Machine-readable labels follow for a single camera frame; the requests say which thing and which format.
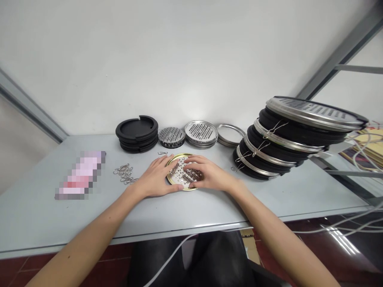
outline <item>floor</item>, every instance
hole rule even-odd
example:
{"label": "floor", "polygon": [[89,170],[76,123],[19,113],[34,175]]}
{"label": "floor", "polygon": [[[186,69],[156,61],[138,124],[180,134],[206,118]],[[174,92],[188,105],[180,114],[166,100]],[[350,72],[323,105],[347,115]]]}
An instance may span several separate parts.
{"label": "floor", "polygon": [[[287,226],[294,231],[310,231],[321,228],[321,224],[329,225],[327,219],[319,218],[288,222]],[[346,237],[337,237],[330,232],[299,234],[299,237],[342,286],[383,286],[381,271]],[[256,233],[254,239],[261,265],[295,287]],[[109,246],[81,286],[120,287],[128,274],[132,248],[133,244]],[[0,287],[25,286],[54,255],[0,260]]]}

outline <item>metal lid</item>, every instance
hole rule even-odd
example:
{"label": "metal lid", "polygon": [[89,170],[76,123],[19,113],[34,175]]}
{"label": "metal lid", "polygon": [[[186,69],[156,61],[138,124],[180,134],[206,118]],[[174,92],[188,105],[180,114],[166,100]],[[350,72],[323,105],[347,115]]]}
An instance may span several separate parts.
{"label": "metal lid", "polygon": [[281,165],[281,166],[285,166],[285,167],[295,167],[297,165],[297,162],[292,162],[292,161],[283,161],[281,159],[277,159],[275,157],[272,157],[272,156],[269,156],[263,152],[261,152],[259,149],[257,149],[249,140],[249,138],[247,137],[247,135],[245,136],[244,138],[245,140],[245,144],[246,146],[249,148],[249,150],[251,150],[253,152],[253,157],[256,155],[256,156],[259,156],[260,158],[268,161],[268,162],[271,162],[273,164],[276,164],[276,165]]}
{"label": "metal lid", "polygon": [[185,126],[186,136],[197,143],[209,143],[218,137],[217,129],[209,122],[194,120]]}
{"label": "metal lid", "polygon": [[185,139],[185,133],[179,128],[165,128],[158,133],[158,139],[166,144],[175,144]]}
{"label": "metal lid", "polygon": [[264,138],[269,139],[270,141],[279,144],[281,146],[284,146],[288,149],[301,151],[301,152],[307,152],[307,153],[317,153],[320,151],[324,151],[324,146],[310,146],[310,145],[304,145],[302,143],[296,143],[287,139],[284,139],[280,136],[277,136],[276,134],[269,132],[266,128],[264,128],[260,123],[259,120],[256,119],[254,121],[254,127]]}
{"label": "metal lid", "polygon": [[222,144],[237,146],[245,137],[246,133],[239,127],[230,124],[219,124],[217,126],[218,138]]}
{"label": "metal lid", "polygon": [[189,184],[193,181],[200,181],[203,179],[203,173],[195,170],[195,169],[187,169],[184,170],[184,166],[189,163],[184,163],[185,159],[188,158],[188,156],[193,155],[192,153],[179,153],[175,155],[170,161],[167,163],[167,166],[171,164],[176,159],[179,159],[180,161],[176,164],[176,166],[167,174],[166,178],[168,181],[174,185],[174,184],[181,184],[184,186],[184,191],[191,191],[194,189],[197,189],[195,187],[189,188]]}
{"label": "metal lid", "polygon": [[291,97],[275,96],[266,102],[275,113],[291,120],[337,132],[361,130],[368,119],[326,104]]}
{"label": "metal lid", "polygon": [[255,171],[255,172],[258,172],[262,175],[265,175],[265,176],[270,176],[270,177],[277,177],[277,176],[280,176],[280,173],[272,173],[272,172],[269,172],[269,171],[264,171],[263,169],[260,169],[260,168],[257,168],[255,166],[253,166],[251,163],[249,163],[241,154],[241,151],[239,150],[239,146],[237,146],[237,155],[238,155],[238,158],[241,160],[241,162],[247,166],[248,168],[250,168],[251,170]]}

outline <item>metal grater disc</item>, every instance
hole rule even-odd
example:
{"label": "metal grater disc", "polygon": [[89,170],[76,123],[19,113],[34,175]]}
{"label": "metal grater disc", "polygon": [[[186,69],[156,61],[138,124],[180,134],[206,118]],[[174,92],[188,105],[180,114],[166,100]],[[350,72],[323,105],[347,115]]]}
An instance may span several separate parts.
{"label": "metal grater disc", "polygon": [[177,165],[168,173],[166,178],[170,182],[170,184],[181,184],[184,186],[184,191],[191,191],[196,188],[189,188],[189,184],[193,181],[201,181],[203,179],[203,173],[195,170],[195,169],[188,169],[184,170],[184,166],[189,163],[184,163],[184,161],[188,158],[188,156],[192,155],[192,153],[179,153],[175,155],[168,163],[167,165],[171,164],[176,159],[179,159],[180,161],[177,163]]}
{"label": "metal grater disc", "polygon": [[266,102],[275,113],[291,120],[337,132],[360,130],[368,122],[363,116],[326,104],[275,96]]}
{"label": "metal grater disc", "polygon": [[185,133],[179,128],[165,128],[158,133],[158,138],[165,144],[177,144],[185,139]]}

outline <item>gray table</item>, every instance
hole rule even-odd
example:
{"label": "gray table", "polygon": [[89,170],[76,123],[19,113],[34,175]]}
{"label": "gray table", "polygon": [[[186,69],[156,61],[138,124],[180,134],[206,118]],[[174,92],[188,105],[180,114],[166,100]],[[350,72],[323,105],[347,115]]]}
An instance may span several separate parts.
{"label": "gray table", "polygon": [[[80,151],[107,152],[95,193],[87,200],[58,201],[55,188]],[[59,251],[124,191],[112,171],[130,163],[139,177],[158,151],[202,154],[242,178],[283,221],[365,211],[370,207],[311,161],[283,177],[263,182],[231,171],[233,149],[219,143],[198,150],[187,143],[174,150],[159,143],[143,154],[127,154],[115,135],[71,136],[0,196],[0,259]],[[239,206],[226,193],[207,189],[178,192],[140,202],[111,244],[248,227]]]}

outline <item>metal ring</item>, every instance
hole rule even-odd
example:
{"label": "metal ring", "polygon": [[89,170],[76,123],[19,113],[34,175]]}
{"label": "metal ring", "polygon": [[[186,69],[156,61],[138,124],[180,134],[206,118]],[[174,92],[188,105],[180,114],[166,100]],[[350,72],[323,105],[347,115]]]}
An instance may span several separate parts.
{"label": "metal ring", "polygon": [[320,151],[324,151],[324,146],[310,146],[310,145],[304,145],[302,143],[296,143],[287,139],[284,139],[280,136],[277,136],[274,133],[270,133],[266,128],[264,128],[258,119],[254,121],[254,127],[264,138],[269,139],[270,141],[279,144],[281,146],[284,146],[288,149],[306,152],[306,153],[318,153]]}
{"label": "metal ring", "polygon": [[280,173],[272,173],[272,172],[269,172],[269,171],[264,171],[263,169],[257,168],[255,166],[253,166],[252,164],[250,164],[247,160],[245,160],[244,157],[242,157],[241,151],[239,150],[239,146],[237,146],[237,156],[238,156],[238,158],[241,158],[241,162],[245,166],[247,166],[248,168],[250,168],[251,170],[253,170],[253,171],[257,172],[257,173],[260,173],[260,174],[268,176],[268,177],[280,176]]}
{"label": "metal ring", "polygon": [[281,165],[285,167],[295,167],[298,163],[292,162],[292,161],[283,161],[281,159],[277,159],[275,157],[269,156],[263,152],[261,152],[259,149],[257,149],[249,140],[249,137],[245,136],[245,144],[248,147],[249,150],[251,150],[255,155],[259,156],[260,158],[264,159],[265,161],[274,163],[276,165]]}

